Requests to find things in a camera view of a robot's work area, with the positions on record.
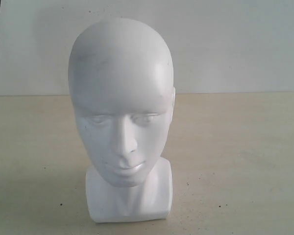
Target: table surface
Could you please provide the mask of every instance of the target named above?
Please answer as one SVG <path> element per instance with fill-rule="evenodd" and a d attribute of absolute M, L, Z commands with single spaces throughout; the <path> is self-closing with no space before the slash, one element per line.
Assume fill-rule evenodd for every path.
<path fill-rule="evenodd" d="M 167 220 L 96 224 L 68 96 L 0 97 L 0 235 L 294 235 L 294 93 L 177 95 Z"/>

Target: white wall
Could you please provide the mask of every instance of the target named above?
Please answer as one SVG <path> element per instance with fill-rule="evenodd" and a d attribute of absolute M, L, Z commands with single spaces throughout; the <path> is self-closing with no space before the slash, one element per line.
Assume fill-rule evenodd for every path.
<path fill-rule="evenodd" d="M 73 42 L 106 17 L 164 37 L 179 93 L 294 91 L 294 0 L 3 0 L 0 95 L 68 94 Z"/>

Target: mannequin forehead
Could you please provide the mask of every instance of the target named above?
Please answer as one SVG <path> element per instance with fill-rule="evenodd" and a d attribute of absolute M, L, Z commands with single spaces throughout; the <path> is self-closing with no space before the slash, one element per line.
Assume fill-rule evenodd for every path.
<path fill-rule="evenodd" d="M 162 113 L 171 102 L 167 62 L 144 58 L 88 58 L 76 64 L 71 94 L 76 107 L 91 113 Z"/>

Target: white mannequin head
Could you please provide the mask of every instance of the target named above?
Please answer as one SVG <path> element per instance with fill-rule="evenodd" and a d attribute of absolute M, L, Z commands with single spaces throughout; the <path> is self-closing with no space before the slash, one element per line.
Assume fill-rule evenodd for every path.
<path fill-rule="evenodd" d="M 78 131 L 101 177 L 142 183 L 167 141 L 175 99 L 172 58 L 151 27 L 112 19 L 75 41 L 69 87 Z"/>

